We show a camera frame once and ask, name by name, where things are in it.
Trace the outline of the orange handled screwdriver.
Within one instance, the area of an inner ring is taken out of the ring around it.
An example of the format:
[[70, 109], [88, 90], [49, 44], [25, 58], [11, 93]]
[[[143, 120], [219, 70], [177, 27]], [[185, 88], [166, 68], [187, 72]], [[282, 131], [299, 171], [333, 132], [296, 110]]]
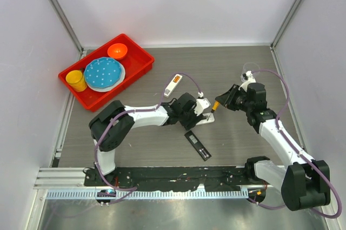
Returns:
[[219, 107], [219, 102], [215, 101], [215, 103], [214, 103], [214, 105], [213, 105], [213, 107], [211, 109], [211, 113], [214, 113], [217, 110], [218, 107]]

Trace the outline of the white remote control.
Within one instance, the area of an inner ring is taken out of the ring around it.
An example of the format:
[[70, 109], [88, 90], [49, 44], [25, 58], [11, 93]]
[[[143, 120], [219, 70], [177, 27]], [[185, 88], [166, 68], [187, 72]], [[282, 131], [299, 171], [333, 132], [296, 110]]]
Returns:
[[196, 123], [196, 126], [209, 124], [215, 122], [215, 117], [213, 113], [205, 113], [203, 114], [203, 118]]

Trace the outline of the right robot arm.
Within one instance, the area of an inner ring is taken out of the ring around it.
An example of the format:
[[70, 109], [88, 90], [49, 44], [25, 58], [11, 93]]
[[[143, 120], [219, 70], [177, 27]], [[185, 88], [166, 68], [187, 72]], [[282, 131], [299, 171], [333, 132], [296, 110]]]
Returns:
[[281, 159], [284, 168], [268, 158], [250, 158], [250, 176], [271, 184], [281, 193], [284, 204], [291, 211], [330, 204], [329, 166], [307, 154], [289, 136], [267, 107], [267, 92], [261, 83], [249, 83], [246, 89], [234, 84], [226, 93], [215, 98], [225, 108], [245, 112], [248, 124], [264, 138]]

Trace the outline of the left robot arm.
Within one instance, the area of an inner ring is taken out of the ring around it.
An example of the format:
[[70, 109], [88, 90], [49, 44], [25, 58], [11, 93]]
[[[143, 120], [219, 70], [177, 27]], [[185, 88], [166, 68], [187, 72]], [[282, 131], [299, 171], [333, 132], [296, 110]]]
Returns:
[[115, 170], [115, 149], [131, 130], [146, 126], [170, 126], [178, 122], [185, 130], [190, 130], [205, 119], [203, 112], [209, 107], [209, 100], [201, 93], [197, 98], [184, 93], [170, 102], [149, 107], [125, 106], [119, 100], [111, 102], [89, 122], [98, 172], [106, 176]]

